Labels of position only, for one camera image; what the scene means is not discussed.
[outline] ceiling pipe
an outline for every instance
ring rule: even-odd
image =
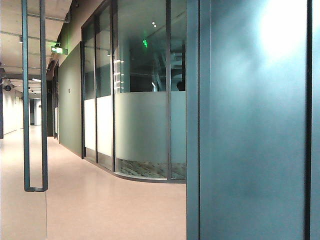
[[[34,14],[34,13],[28,13],[28,17],[40,18],[40,15],[39,14]],[[70,20],[71,20],[70,9],[69,9],[68,13],[66,14],[65,19],[61,19],[61,18],[57,18],[57,17],[50,17],[50,16],[46,16],[45,19],[51,20],[51,21],[62,22],[62,23],[65,23],[65,24],[69,24]]]
[[[23,68],[22,66],[11,66],[11,65],[5,65],[5,64],[2,64],[1,66],[2,67],[7,67],[7,68],[17,68],[17,69],[22,69]],[[29,66],[28,69],[40,69],[40,67],[31,67],[31,66]]]
[[[20,35],[20,34],[16,34],[16,33],[12,33],[12,32],[7,32],[7,31],[0,31],[0,33],[1,33],[1,34],[10,35],[10,36],[16,36],[16,37],[19,37],[19,38],[22,37],[22,35]],[[35,37],[35,36],[28,36],[28,38],[29,38],[29,39],[40,40],[39,37]],[[49,39],[46,39],[45,41],[48,42],[48,43],[54,43],[54,44],[58,43],[57,41],[49,40]]]

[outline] green wall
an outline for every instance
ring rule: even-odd
[[[81,156],[80,44],[69,53],[58,71],[59,140],[62,145]]]

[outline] glass partition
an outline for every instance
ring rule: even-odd
[[[164,0],[118,0],[114,26],[115,171],[167,178]]]
[[[186,179],[186,0],[171,0],[171,178]]]
[[[82,27],[84,155],[127,177],[185,180],[186,0],[112,3]]]
[[[95,27],[89,24],[82,31],[84,43],[84,156],[96,161],[96,89],[95,89]]]
[[[113,105],[111,96],[110,7],[96,18],[97,162],[112,170]]]

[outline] gray wall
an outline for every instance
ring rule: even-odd
[[[304,239],[306,13],[306,0],[200,1],[202,240]]]
[[[62,145],[81,156],[80,44],[69,53],[58,73],[59,140]]]

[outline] glass pane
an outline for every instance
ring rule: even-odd
[[[114,18],[115,170],[166,178],[165,1],[119,0]]]
[[[96,117],[98,163],[112,170],[112,96],[110,7],[97,18],[96,34]]]
[[[171,178],[186,179],[186,0],[171,0]]]
[[[96,160],[96,121],[95,121],[95,28],[89,24],[83,29],[84,43],[84,146],[85,157]]]
[[[306,6],[234,0],[204,11],[203,239],[304,239]]]

